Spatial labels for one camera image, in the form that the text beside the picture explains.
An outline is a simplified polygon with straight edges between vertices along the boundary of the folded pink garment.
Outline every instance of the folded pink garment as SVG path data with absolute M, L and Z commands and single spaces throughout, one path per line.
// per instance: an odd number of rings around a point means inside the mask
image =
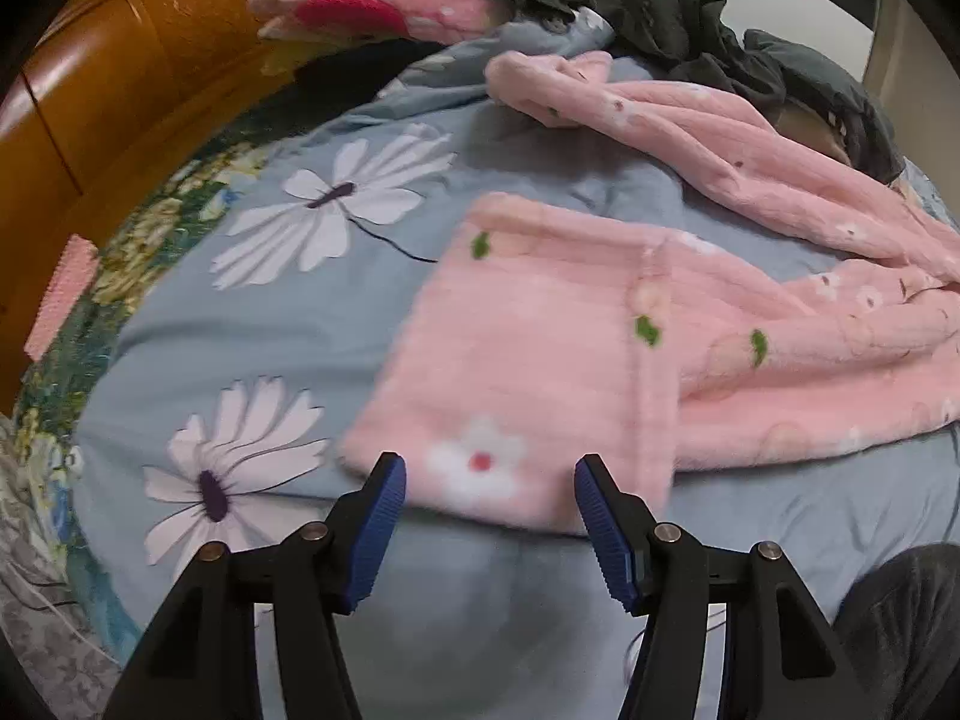
M 836 457 L 958 418 L 960 236 L 734 95 L 605 86 L 607 68 L 606 55 L 502 55 L 488 79 L 768 227 L 883 262 L 779 284 L 688 233 L 483 197 L 344 437 L 348 464 L 395 451 L 416 503 L 576 531 L 587 452 L 656 509 L 674 469 Z
M 56 333 L 66 322 L 74 303 L 97 272 L 97 247 L 79 235 L 71 235 L 47 284 L 34 327 L 23 350 L 36 362 L 46 353 Z

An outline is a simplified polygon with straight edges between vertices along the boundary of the blue gripper pad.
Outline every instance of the blue gripper pad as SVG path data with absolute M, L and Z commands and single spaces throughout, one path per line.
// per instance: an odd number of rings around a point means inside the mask
M 584 460 L 578 461 L 573 472 L 573 491 L 607 589 L 614 600 L 630 611 L 640 598 L 634 585 L 634 552 Z
M 387 544 L 394 534 L 400 509 L 407 494 L 407 467 L 400 455 L 381 457 L 363 493 L 371 493 L 367 516 L 357 529 L 349 554 L 349 582 L 342 595 L 344 611 L 351 613 L 373 590 Z

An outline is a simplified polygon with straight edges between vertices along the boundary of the red flower center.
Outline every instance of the red flower center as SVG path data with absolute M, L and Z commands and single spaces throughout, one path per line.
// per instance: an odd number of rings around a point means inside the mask
M 471 471 L 489 471 L 493 465 L 490 452 L 474 452 L 467 465 Z

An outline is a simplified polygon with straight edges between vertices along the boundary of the gray-blue floral sheet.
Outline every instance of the gray-blue floral sheet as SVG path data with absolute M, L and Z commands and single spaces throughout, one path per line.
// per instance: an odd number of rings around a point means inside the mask
M 149 622 L 204 541 L 278 541 L 357 487 L 338 437 L 480 194 L 685 229 L 782 280 L 843 256 L 739 218 L 596 132 L 547 130 L 486 95 L 498 52 L 573 56 L 610 41 L 584 10 L 563 35 L 510 23 L 415 63 L 373 103 L 281 143 L 223 223 L 151 288 L 74 436 L 75 511 L 134 624 Z M 629 58 L 613 74 L 651 77 Z M 709 544 L 779 541 L 833 615 L 871 566 L 960 536 L 955 430 L 834 461 L 680 474 L 668 516 Z M 258 619 L 274 720 L 269 610 Z M 339 624 L 373 720 L 616 717 L 641 628 L 608 597 L 582 539 L 422 509 L 405 512 L 373 596 Z M 722 628 L 707 646 L 704 718 Z

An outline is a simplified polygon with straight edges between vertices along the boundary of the person's dark pants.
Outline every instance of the person's dark pants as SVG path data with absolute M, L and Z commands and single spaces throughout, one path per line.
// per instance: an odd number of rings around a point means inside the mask
M 833 630 L 875 720 L 960 718 L 960 547 L 897 555 L 859 580 Z

